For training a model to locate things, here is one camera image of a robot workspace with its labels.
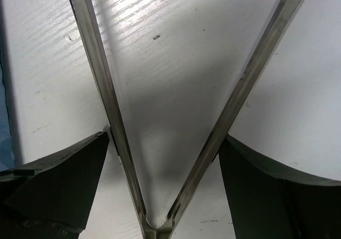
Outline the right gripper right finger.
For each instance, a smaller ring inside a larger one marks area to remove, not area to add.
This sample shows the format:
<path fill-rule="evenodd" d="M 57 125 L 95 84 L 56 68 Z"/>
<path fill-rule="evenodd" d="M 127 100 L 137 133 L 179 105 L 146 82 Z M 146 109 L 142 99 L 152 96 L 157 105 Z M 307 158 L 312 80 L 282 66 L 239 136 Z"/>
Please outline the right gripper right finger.
<path fill-rule="evenodd" d="M 340 181 L 284 165 L 231 136 L 218 155 L 236 238 L 340 238 Z"/>

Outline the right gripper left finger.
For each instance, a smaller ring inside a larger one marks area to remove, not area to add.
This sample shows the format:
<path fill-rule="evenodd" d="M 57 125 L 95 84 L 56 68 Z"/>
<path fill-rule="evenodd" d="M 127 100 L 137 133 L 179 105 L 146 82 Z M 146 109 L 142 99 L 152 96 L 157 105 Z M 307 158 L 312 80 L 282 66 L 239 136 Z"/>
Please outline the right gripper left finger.
<path fill-rule="evenodd" d="M 79 238 L 109 145 L 100 131 L 33 162 L 1 171 L 1 238 Z"/>

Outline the metal tongs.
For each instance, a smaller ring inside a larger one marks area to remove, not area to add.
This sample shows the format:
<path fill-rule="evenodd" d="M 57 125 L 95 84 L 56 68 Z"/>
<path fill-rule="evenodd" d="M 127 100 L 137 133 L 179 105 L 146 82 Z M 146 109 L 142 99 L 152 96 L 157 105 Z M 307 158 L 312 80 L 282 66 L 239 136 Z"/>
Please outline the metal tongs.
<path fill-rule="evenodd" d="M 128 188 L 144 238 L 171 238 L 207 168 L 236 120 L 245 100 L 259 80 L 277 45 L 305 0 L 279 0 L 245 70 L 234 87 L 208 139 L 200 151 L 163 225 L 152 227 L 147 221 L 140 184 L 117 95 L 105 55 L 92 0 L 69 0 L 85 53 L 103 103 L 116 151 L 122 162 Z"/>

